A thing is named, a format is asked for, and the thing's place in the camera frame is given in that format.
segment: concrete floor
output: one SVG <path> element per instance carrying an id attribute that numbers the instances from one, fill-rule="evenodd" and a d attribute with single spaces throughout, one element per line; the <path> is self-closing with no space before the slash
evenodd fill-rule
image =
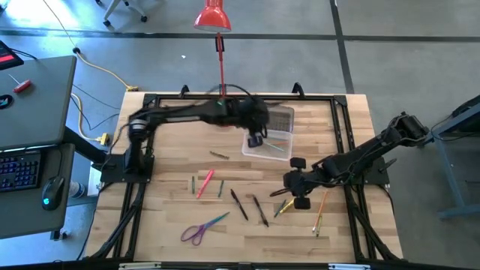
<path id="1" fill-rule="evenodd" d="M 68 39 L 55 36 L 61 34 L 59 24 L 43 2 L 28 1 L 25 9 L 26 1 L 11 0 L 6 11 L 0 14 L 0 39 L 39 58 L 71 55 Z M 141 1 L 149 16 L 145 24 L 140 22 L 139 14 L 120 5 L 110 18 L 115 27 L 111 29 L 102 24 L 105 7 L 97 6 L 93 0 L 48 0 L 48 3 L 67 29 L 80 31 L 73 42 L 88 59 L 112 69 L 143 91 L 179 91 L 184 84 L 194 91 L 205 91 L 218 84 L 213 40 L 135 38 L 134 35 L 101 37 L 102 32 L 112 31 L 201 33 L 192 27 L 202 8 L 201 1 Z M 345 35 L 480 36 L 478 1 L 337 0 L 337 5 Z M 272 36 L 226 39 L 224 61 L 228 83 L 239 84 L 252 92 L 289 92 L 298 81 L 308 93 L 346 92 L 337 41 L 320 40 L 320 37 L 306 40 L 306 36 L 301 36 L 335 35 L 329 0 L 226 0 L 225 10 L 232 21 L 233 34 L 289 34 L 300 39 L 275 40 Z M 41 31 L 6 35 L 11 32 L 5 30 L 12 29 Z M 89 32 L 97 33 L 97 37 L 81 37 L 82 33 Z M 479 94 L 480 43 L 474 39 L 455 41 L 453 38 L 445 42 L 345 43 L 354 91 L 367 95 L 377 132 L 403 110 L 417 115 L 424 125 L 432 126 Z M 80 61 L 75 84 L 114 107 L 122 103 L 123 85 Z M 116 113 L 83 93 L 78 94 L 93 125 Z M 77 113 L 71 106 L 67 125 L 74 130 Z M 115 119 L 108 121 L 87 134 L 112 133 L 115 123 Z M 466 158 L 458 154 L 471 150 L 475 141 L 472 138 L 449 143 L 449 151 L 459 157 L 452 158 L 452 163 L 462 179 L 478 175 L 474 166 L 462 167 Z M 470 151 L 467 160 L 478 160 L 478 153 Z M 436 150 L 430 145 L 422 150 L 398 148 L 387 154 L 387 159 L 393 157 L 398 158 L 398 162 L 389 169 L 391 195 L 405 258 L 417 263 L 480 269 L 480 217 L 472 215 L 444 221 L 437 217 L 437 211 L 453 206 L 453 199 Z M 76 164 L 77 171 L 87 169 L 85 162 Z M 85 173 L 74 175 L 85 178 Z M 466 187 L 468 191 L 476 188 Z M 479 198 L 479 193 L 470 196 Z M 67 210 L 65 228 L 73 231 L 73 237 L 66 241 L 54 243 L 48 240 L 47 234 L 1 240 L 0 266 L 75 260 L 87 236 L 94 206 L 78 205 Z M 39 245 L 45 247 L 42 252 L 36 251 Z"/>

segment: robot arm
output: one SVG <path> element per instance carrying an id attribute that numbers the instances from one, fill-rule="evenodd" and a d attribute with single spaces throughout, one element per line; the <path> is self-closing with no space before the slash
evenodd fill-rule
<path id="1" fill-rule="evenodd" d="M 141 173 L 144 168 L 142 143 L 158 126 L 167 123 L 203 121 L 210 125 L 248 129 L 248 146 L 263 144 L 269 122 L 267 104 L 261 98 L 247 96 L 243 101 L 230 97 L 207 100 L 188 106 L 143 108 L 128 119 L 130 147 L 124 154 L 124 172 Z"/>
<path id="2" fill-rule="evenodd" d="M 348 185 L 351 179 L 361 175 L 377 158 L 397 146 L 417 146 L 427 134 L 428 129 L 414 115 L 402 112 L 379 135 L 348 153 L 334 154 L 316 162 L 311 172 L 302 172 L 306 167 L 305 159 L 292 158 L 290 165 L 297 169 L 283 175 L 285 188 L 270 196 L 290 191 L 296 197 L 297 209 L 309 209 L 310 200 L 305 196 L 314 188 L 320 185 L 327 188 Z"/>

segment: red lamp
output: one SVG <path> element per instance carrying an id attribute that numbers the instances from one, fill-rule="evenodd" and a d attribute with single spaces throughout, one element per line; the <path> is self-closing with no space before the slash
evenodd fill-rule
<path id="1" fill-rule="evenodd" d="M 232 26 L 224 11 L 224 0 L 205 0 L 205 8 L 196 18 L 193 27 L 210 32 L 232 31 Z"/>

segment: scissors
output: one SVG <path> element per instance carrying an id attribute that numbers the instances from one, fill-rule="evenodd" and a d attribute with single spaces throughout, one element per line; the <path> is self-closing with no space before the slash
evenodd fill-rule
<path id="1" fill-rule="evenodd" d="M 182 234 L 181 234 L 181 241 L 182 242 L 186 242 L 188 240 L 192 240 L 192 244 L 197 246 L 197 245 L 200 245 L 202 243 L 202 238 L 203 238 L 203 235 L 205 234 L 205 231 L 211 227 L 213 224 L 216 224 L 218 221 L 221 221 L 222 219 L 224 219 L 230 212 L 228 211 L 227 213 L 225 214 L 222 214 L 221 216 L 218 216 L 212 220 L 210 220 L 209 222 L 205 223 L 205 224 L 202 224 L 202 225 L 193 225 L 193 226 L 190 226 L 188 227 Z"/>

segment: wooden tabletop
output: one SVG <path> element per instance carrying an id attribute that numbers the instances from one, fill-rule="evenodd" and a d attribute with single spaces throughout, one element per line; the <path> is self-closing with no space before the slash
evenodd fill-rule
<path id="1" fill-rule="evenodd" d="M 142 106 L 144 94 L 125 94 L 118 127 L 124 125 L 128 116 Z M 374 135 L 367 98 L 363 94 L 348 94 L 346 97 L 355 144 L 360 145 Z M 161 104 L 178 106 L 191 102 L 162 100 Z M 337 153 L 328 102 L 288 101 L 283 105 L 295 110 L 293 157 L 306 158 L 310 166 L 327 155 Z M 340 119 L 343 119 L 341 111 L 338 111 Z M 326 192 L 324 187 L 310 194 L 312 209 L 301 211 L 291 208 L 273 218 L 281 202 L 292 199 L 290 194 L 269 197 L 272 191 L 283 188 L 283 174 L 291 170 L 289 162 L 244 156 L 243 133 L 243 130 L 234 127 L 215 127 L 202 122 L 165 124 L 157 129 L 154 175 L 145 192 L 135 260 L 353 262 L 343 188 L 328 189 L 319 238 L 312 234 L 312 227 Z M 128 143 L 126 134 L 122 134 L 113 153 L 123 153 Z M 222 160 L 210 155 L 209 151 L 227 155 L 230 159 Z M 210 169 L 215 169 L 213 178 L 202 197 L 196 199 L 191 192 L 191 178 L 195 176 L 198 190 Z M 225 181 L 223 194 L 217 198 L 222 180 Z M 243 218 L 230 196 L 230 188 L 236 192 L 249 221 Z M 113 184 L 100 195 L 86 246 L 87 256 L 96 252 L 115 229 L 124 192 L 125 184 Z M 252 200 L 253 194 L 260 201 L 270 227 L 263 225 Z M 401 257 L 389 198 L 375 186 L 366 186 L 365 196 L 373 228 L 391 251 Z M 225 212 L 230 214 L 206 232 L 200 246 L 180 241 L 182 232 L 189 226 L 204 224 Z M 129 225 L 124 238 L 124 252 L 128 246 L 130 229 Z M 362 229 L 359 232 L 362 250 L 366 254 L 365 234 Z"/>

